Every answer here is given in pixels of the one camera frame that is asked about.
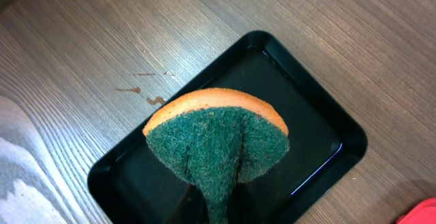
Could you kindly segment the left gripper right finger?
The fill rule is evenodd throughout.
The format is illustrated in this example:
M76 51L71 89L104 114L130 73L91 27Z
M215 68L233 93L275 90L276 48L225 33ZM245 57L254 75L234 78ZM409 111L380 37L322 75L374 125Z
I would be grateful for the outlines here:
M229 224L265 224L268 221L261 217L255 202L244 184L237 184L228 200Z

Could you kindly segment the green orange sponge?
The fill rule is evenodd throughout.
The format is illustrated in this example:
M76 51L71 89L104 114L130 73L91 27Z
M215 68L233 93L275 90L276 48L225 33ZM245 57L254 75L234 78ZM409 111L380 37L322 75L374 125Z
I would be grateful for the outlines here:
M227 223L234 187L265 174L290 149L279 113L234 89L186 93L156 111L142 132L152 153L201 191L210 223Z

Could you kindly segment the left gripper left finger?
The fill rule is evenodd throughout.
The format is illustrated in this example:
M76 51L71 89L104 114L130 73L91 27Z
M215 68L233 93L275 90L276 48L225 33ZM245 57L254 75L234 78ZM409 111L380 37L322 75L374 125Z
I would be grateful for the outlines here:
M207 207L203 195L196 186L188 185L180 202L165 224L208 223Z

